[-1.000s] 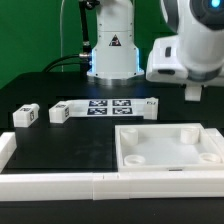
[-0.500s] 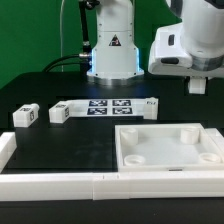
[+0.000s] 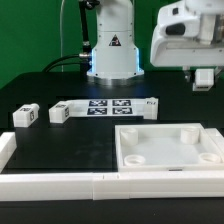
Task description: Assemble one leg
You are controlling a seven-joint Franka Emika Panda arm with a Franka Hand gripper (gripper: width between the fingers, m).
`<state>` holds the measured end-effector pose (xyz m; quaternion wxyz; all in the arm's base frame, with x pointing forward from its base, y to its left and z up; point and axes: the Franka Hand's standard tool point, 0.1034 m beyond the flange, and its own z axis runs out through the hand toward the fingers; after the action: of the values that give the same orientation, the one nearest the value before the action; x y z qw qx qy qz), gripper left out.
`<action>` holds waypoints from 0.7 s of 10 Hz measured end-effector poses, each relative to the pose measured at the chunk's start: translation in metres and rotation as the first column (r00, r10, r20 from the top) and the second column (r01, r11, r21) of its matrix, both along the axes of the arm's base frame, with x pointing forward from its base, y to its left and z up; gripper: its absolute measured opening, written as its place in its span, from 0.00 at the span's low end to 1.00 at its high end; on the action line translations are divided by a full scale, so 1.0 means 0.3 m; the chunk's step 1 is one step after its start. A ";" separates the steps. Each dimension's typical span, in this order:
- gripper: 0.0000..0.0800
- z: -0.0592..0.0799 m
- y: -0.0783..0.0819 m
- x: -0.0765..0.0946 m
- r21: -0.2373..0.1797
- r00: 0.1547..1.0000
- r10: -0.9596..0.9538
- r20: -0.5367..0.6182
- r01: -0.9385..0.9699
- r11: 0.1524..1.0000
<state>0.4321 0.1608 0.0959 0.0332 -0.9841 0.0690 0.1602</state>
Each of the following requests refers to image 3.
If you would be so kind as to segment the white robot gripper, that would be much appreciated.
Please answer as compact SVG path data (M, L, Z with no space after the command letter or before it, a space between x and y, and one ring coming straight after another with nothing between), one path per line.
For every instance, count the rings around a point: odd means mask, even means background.
M155 67L182 67L187 82L194 80L190 67L217 66L214 79L224 71L224 43L204 45L183 37L165 37L159 28L153 32L150 63Z

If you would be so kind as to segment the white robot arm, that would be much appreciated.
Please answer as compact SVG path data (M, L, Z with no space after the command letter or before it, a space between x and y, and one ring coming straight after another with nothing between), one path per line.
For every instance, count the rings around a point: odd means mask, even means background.
M134 44L130 0L100 0L96 10L98 41L87 75L107 83L141 76ZM152 36L150 62L155 67L194 67L195 85L207 88L215 69L224 66L224 0L180 0L162 7Z

